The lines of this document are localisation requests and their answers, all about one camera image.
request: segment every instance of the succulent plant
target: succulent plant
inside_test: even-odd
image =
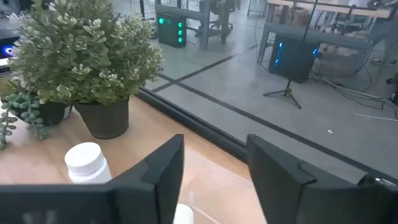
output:
[[[0,149],[6,147],[6,137],[12,135],[12,130],[17,128],[12,125],[17,118],[10,116],[10,114],[17,113],[13,110],[15,108],[23,110],[21,117],[29,124],[27,129],[33,131],[37,139],[48,138],[48,130],[43,125],[43,119],[39,117],[40,112],[37,109],[39,106],[39,97],[32,96],[29,92],[11,93],[4,97],[4,103],[1,105],[4,112],[1,113],[0,118]]]

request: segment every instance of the table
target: table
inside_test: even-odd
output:
[[[194,212],[195,224],[265,224],[246,164],[181,126],[137,98],[129,102],[130,127],[116,139],[91,136],[80,115],[50,129],[36,140],[22,121],[0,151],[0,184],[70,183],[65,153],[81,142],[96,142],[113,176],[138,163],[178,133],[185,138],[185,166],[179,203]]]
[[[313,6],[314,6],[315,1],[297,1],[296,6],[297,7],[302,7],[304,9],[308,9],[312,11]],[[349,13],[350,11],[350,5],[352,5],[353,2],[350,0],[319,0],[315,10],[317,11],[328,11],[328,12],[336,12],[336,13]],[[258,51],[258,58],[257,61],[261,63],[264,59],[264,53],[266,48],[269,46],[267,44],[267,40],[269,37],[269,32],[272,32],[273,30],[281,30],[281,32],[285,33],[291,33],[297,36],[303,36],[304,30],[305,29],[298,29],[298,28],[292,28],[288,27],[285,25],[282,25],[285,22],[285,17],[287,15],[287,11],[289,10],[289,7],[292,7],[294,5],[293,1],[287,1],[287,0],[267,0],[266,1],[266,23],[264,24],[264,30],[262,33],[262,39],[260,43],[260,48]],[[274,17],[274,11],[276,6],[283,6],[282,10],[282,15],[279,24],[272,24],[272,19]],[[352,9],[351,14],[352,15],[358,15],[358,16],[368,16],[368,17],[373,17],[374,21],[376,19],[385,19],[390,16],[392,12],[391,8],[379,8],[377,10],[370,10],[366,8],[356,8]],[[372,32],[373,25],[370,26],[368,30],[368,34]],[[368,39],[363,39],[359,40],[354,37],[346,37],[342,35],[333,35],[333,34],[326,34],[322,33],[316,30],[309,30],[307,37],[309,39],[317,39],[320,42],[324,43],[329,43],[329,44],[334,44],[342,47],[348,47],[348,48],[353,48],[357,50],[363,50],[367,51],[369,50],[375,43],[373,40],[368,40]]]

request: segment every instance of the gray concrete floor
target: gray concrete floor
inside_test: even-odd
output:
[[[121,13],[131,14],[134,10],[139,10],[138,0],[114,1],[116,10]],[[146,12],[153,16],[153,3],[149,1],[146,2]],[[257,0],[253,2],[252,9],[263,10],[264,5]],[[196,1],[189,0],[189,4],[190,9],[197,10]],[[254,46],[261,39],[264,18],[256,12],[247,17],[247,9],[248,1],[244,1],[241,11],[232,13],[230,21],[234,30],[226,45],[221,44],[220,37],[212,37],[209,50],[201,51],[190,31],[187,37],[190,44],[185,48],[175,49],[160,45],[165,56],[163,77],[156,82],[148,82],[146,88],[155,90],[165,99],[241,141],[245,141],[249,133],[257,134],[281,149],[346,180],[356,182],[364,172],[269,128],[264,125],[264,121],[398,178],[398,151],[395,141],[398,122],[354,115],[357,113],[394,118],[394,109],[385,106],[383,110],[375,110],[361,106],[344,98],[331,86],[316,80],[292,84],[294,95],[303,106],[302,110],[298,110],[284,97],[262,96],[264,92],[283,89],[287,80],[268,73],[256,63],[257,48]],[[197,26],[198,23],[190,21],[190,25]],[[382,45],[383,43],[376,46],[372,57],[383,54]],[[271,50],[267,49],[263,63],[265,67]],[[235,55],[231,60],[184,79],[186,75],[231,55]],[[369,77],[365,70],[351,75],[339,70],[339,67],[343,67],[341,62],[336,64],[326,61],[322,62],[321,67],[317,60],[313,69],[317,71],[320,68],[321,73],[329,78],[333,77],[333,81],[344,86],[362,89],[368,85]],[[375,83],[379,76],[379,67],[368,64],[367,68]],[[393,87],[386,85],[385,79],[391,77],[397,67],[386,67],[382,71],[377,85],[369,93],[388,97]],[[179,78],[184,80],[173,85],[169,83]],[[369,100],[360,102],[381,105]]]

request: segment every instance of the green leafy plant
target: green leafy plant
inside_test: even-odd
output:
[[[16,91],[8,95],[3,95],[4,92]],[[17,114],[17,110],[21,112],[21,118],[28,123],[27,129],[32,130],[35,137],[39,140],[48,138],[49,133],[47,128],[43,125],[43,119],[39,117],[39,97],[33,96],[29,91],[20,91],[18,85],[14,82],[7,80],[7,85],[2,82],[2,105],[3,112],[0,117],[0,149],[4,149],[7,144],[6,137],[12,135],[12,130],[17,127],[15,123],[18,119],[10,116],[10,114]]]
[[[150,44],[151,25],[122,18],[109,0],[35,2],[9,17],[21,25],[10,66],[40,102],[102,103],[126,99],[153,80],[162,52]]]

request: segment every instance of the black plant pot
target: black plant pot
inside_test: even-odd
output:
[[[46,102],[43,105],[40,105],[37,110],[40,112],[39,117],[43,119],[44,126],[55,126],[61,123],[65,118],[67,118],[72,111],[73,106],[66,105],[64,103],[56,103],[56,102]],[[25,109],[11,107],[14,114],[20,120],[24,120],[21,116]]]
[[[129,98],[108,106],[99,103],[77,103],[75,108],[91,135],[98,139],[116,138],[129,128]]]

